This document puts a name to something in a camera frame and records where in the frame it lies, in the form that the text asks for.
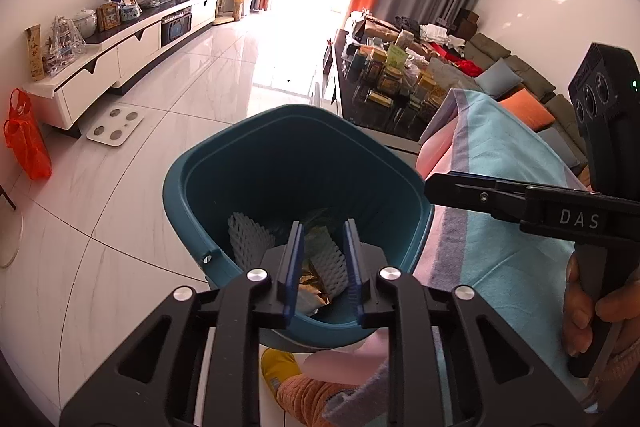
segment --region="yellow slipper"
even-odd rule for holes
[[[301,375],[300,367],[291,353],[269,347],[262,354],[260,368],[273,397],[287,378]]]

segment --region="silver screw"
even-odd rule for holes
[[[174,290],[174,299],[177,301],[188,301],[193,295],[193,290],[188,286],[180,286]]]
[[[388,281],[393,281],[400,277],[400,275],[400,270],[398,268],[394,268],[393,266],[387,266],[386,268],[380,270],[380,277]]]
[[[262,268],[254,268],[246,273],[246,278],[253,282],[264,281],[267,279],[267,272]]]
[[[470,301],[472,298],[476,296],[476,292],[471,286],[458,286],[454,293],[458,299],[462,299],[463,301]]]

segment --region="human hand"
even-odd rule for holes
[[[562,343],[570,356],[584,353],[593,342],[594,314],[605,322],[625,321],[613,353],[620,353],[640,338],[640,281],[630,282],[595,303],[580,286],[575,254],[566,268],[566,289],[562,317]]]

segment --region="person's leg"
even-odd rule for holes
[[[301,374],[291,353],[267,349],[260,361],[262,374],[276,401],[306,427],[332,427],[322,418],[326,401],[353,386],[312,380]]]

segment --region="teal trash can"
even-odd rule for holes
[[[274,222],[290,227],[323,210],[337,225],[332,237],[341,251],[342,223],[353,217],[361,241],[381,247],[390,266],[412,272],[433,219],[423,191],[417,172],[356,126],[320,108],[286,105],[180,156],[166,175],[162,199],[191,256],[223,287],[241,273],[228,233],[233,212],[269,228]],[[372,330],[356,323],[347,293],[312,317],[296,313],[286,331],[261,331],[261,343],[310,353],[363,340]]]

